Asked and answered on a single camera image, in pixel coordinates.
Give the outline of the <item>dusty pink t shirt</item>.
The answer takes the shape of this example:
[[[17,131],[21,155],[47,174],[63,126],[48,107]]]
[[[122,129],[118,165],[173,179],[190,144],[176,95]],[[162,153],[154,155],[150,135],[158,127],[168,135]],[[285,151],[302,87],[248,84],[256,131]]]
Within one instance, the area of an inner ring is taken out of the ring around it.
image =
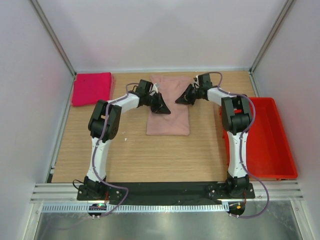
[[[187,89],[192,79],[187,76],[152,75],[150,80],[159,85],[164,103],[170,114],[149,112],[146,135],[148,136],[188,136],[190,134],[189,109],[177,104],[176,100]]]

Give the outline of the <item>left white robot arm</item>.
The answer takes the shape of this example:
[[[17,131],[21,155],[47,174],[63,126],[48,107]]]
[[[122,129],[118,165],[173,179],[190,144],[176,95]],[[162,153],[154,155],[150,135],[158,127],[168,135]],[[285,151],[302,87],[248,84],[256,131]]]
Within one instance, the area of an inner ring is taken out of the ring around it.
[[[159,87],[158,83],[141,79],[137,84],[127,84],[123,96],[109,101],[97,101],[88,123],[92,143],[90,166],[78,187],[78,200],[101,200],[111,189],[115,189],[119,194],[129,193],[127,187],[106,181],[109,149],[118,133],[121,116],[127,111],[147,106],[152,113],[171,114]]]

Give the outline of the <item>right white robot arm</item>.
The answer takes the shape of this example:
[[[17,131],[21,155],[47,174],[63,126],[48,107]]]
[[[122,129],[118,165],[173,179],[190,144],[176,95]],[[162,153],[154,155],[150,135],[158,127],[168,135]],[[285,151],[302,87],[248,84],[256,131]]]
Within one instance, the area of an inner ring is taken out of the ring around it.
[[[175,103],[194,105],[196,100],[204,99],[220,106],[222,127],[229,141],[229,165],[224,189],[229,197],[240,198],[250,183],[247,139],[256,113],[251,111],[252,101],[248,96],[223,90],[222,80],[223,74],[218,71],[199,74]]]

